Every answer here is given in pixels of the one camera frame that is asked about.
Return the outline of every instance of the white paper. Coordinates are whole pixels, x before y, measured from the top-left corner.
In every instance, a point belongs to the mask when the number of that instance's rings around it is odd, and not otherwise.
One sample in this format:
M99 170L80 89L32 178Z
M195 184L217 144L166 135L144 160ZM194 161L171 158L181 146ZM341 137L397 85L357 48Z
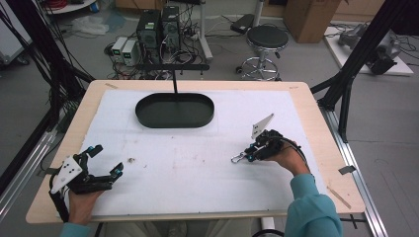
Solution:
M254 142L252 124L270 114L275 116L266 129L302 147L319 191L326 194L288 92L200 92L214 102L212 121L171 129L138 122L135 106L152 93L109 90L102 98L81 151L103 145L88 162L95 176L109 175L120 162L125 168L113 189L98 199L94 215L286 211L293 201L289 171L275 162L230 162Z

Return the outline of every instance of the forearm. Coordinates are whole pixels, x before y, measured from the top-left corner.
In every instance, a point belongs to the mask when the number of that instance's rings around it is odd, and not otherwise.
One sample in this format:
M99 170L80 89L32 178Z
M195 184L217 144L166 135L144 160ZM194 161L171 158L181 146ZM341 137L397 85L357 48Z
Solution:
M311 174L297 175L291 182L286 236L342 236L342 223L330 197L321 195Z
M59 237L87 237L89 236L90 227L74 223L64 223Z

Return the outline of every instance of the chair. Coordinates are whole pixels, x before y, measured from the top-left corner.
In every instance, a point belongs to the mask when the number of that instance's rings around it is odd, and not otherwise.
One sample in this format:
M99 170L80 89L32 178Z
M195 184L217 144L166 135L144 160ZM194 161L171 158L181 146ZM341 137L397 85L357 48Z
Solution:
M236 73L242 73L242 78L249 77L258 81L281 81L277 65L267 58L269 52L274 52L280 58L279 51L288 43L285 32L274 26L257 26L247 32L247 43L260 53L258 57L246 59L236 68Z

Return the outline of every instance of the stool wheel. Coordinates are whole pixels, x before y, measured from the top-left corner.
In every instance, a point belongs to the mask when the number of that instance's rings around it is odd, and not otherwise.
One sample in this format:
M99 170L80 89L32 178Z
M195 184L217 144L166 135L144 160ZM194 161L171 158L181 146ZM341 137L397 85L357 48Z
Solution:
M242 72L243 72L243 67L241 67L241 66L236 67L236 73L237 74L241 74Z

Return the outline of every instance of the metal rail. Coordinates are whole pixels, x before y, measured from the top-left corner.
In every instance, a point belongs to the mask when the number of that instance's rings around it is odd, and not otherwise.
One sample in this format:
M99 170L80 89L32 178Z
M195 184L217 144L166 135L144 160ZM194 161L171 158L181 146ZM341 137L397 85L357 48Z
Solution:
M55 140L57 134L56 128L52 131L44 132L43 136L35 146L34 150L15 175L15 178L9 184L3 195L0 197L0 222L4 219L6 214L9 212L16 198L22 192L23 188L28 183L28 180L33 176L34 171L40 164L45 153L49 150L49 147Z
M330 132L332 133L336 144L339 147L339 150L345 160L346 165L354 166L357 170L352 172L355 184L358 187L358 190L361 194L361 197L364 200L366 205L366 211L364 215L366 216L367 222L370 226L370 229L375 237L387 237L387 232L385 230L384 224L379 217L378 210L374 204L373 198L370 195L370 192L367 188L367 185L364 181L364 178L361 174L360 169L358 168L357 161L352 153L349 143L346 143L339 134L338 126L339 120L336 117L334 112L326 111L324 108L320 108L321 113L324 116L327 124L329 125Z

